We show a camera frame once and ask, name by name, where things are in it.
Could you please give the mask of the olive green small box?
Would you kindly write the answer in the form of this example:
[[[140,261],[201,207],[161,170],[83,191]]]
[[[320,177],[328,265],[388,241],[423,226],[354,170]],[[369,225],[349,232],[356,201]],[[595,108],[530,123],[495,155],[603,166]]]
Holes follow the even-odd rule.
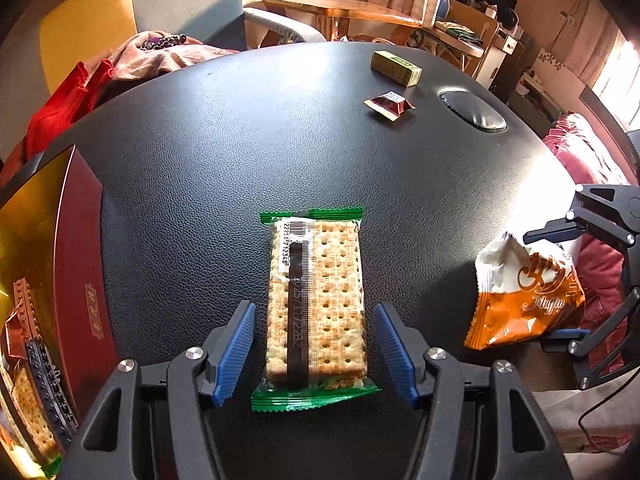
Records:
[[[422,68],[392,52],[377,50],[371,56],[371,68],[405,88],[418,84]]]

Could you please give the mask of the pink cloth pile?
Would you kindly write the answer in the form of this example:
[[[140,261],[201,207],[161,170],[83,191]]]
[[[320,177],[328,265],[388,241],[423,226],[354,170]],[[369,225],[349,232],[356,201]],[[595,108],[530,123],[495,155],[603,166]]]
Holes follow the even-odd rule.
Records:
[[[112,81],[145,81],[235,53],[236,50],[209,46],[185,34],[147,30],[113,51],[98,54],[82,67],[89,76],[103,67]]]

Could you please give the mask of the red gold gift box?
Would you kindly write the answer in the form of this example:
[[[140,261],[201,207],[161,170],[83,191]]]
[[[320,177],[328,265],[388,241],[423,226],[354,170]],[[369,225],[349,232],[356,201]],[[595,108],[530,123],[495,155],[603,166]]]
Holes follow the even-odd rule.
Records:
[[[13,283],[24,278],[78,429],[118,360],[104,290],[102,195],[73,146],[1,193],[1,364]],[[1,453],[21,477],[45,479],[21,446],[13,415],[1,378]]]

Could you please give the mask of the cluttered wooden shelf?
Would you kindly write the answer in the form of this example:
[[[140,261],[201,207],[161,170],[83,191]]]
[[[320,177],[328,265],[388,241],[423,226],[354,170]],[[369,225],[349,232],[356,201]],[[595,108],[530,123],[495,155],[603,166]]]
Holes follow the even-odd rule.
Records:
[[[456,0],[443,20],[423,29],[423,47],[489,89],[518,40],[490,16]]]

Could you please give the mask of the wooden side table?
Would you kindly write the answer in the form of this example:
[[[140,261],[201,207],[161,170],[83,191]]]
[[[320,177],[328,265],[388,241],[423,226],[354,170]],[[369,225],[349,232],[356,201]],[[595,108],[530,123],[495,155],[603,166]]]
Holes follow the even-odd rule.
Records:
[[[407,14],[359,0],[262,0],[262,4],[268,11],[281,15],[288,11],[312,15],[314,27],[329,41],[346,36],[353,20],[393,25],[390,42],[401,46],[415,29],[422,27],[419,20]]]

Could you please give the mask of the orange snack bag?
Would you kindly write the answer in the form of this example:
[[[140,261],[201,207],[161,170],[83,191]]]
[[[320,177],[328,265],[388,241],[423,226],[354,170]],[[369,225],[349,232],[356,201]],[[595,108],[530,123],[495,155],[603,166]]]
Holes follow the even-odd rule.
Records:
[[[464,346],[472,350],[534,339],[580,308],[585,292],[562,246],[522,244],[505,232],[477,255],[477,302]]]

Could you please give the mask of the pink blanket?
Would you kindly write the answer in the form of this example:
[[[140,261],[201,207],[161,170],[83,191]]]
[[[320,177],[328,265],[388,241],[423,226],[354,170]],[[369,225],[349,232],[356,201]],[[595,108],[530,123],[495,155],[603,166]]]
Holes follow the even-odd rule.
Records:
[[[611,222],[622,221],[612,208],[617,196],[612,188],[624,186],[631,192],[634,187],[585,117],[577,113],[561,116],[544,137],[544,145],[582,188],[578,207]],[[600,328],[639,285],[639,258],[628,258],[626,248],[619,240],[610,246],[590,232],[580,237],[575,264],[586,296],[581,328],[592,332]]]

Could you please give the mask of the small red brown wrapper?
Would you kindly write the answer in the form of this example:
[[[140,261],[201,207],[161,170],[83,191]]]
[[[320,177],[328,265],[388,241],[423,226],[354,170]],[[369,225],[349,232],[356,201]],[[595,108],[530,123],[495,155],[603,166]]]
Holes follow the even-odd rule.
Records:
[[[363,104],[391,122],[396,122],[405,112],[414,109],[414,106],[404,96],[393,91],[364,100]]]

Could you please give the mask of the red cloth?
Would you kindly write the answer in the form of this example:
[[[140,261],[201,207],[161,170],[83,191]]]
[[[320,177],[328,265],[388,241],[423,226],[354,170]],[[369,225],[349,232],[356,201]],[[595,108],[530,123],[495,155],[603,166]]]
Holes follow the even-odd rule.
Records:
[[[58,85],[46,104],[32,116],[24,138],[1,169],[1,185],[9,183],[22,169],[51,142],[96,108],[102,93],[114,76],[114,64],[101,58],[93,66],[78,62]]]

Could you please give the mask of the cracker pack green ends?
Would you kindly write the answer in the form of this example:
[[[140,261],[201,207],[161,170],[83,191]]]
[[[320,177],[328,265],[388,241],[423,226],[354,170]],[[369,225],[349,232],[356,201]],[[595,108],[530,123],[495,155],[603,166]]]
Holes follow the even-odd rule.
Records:
[[[258,413],[370,396],[359,207],[266,211],[270,270]]]

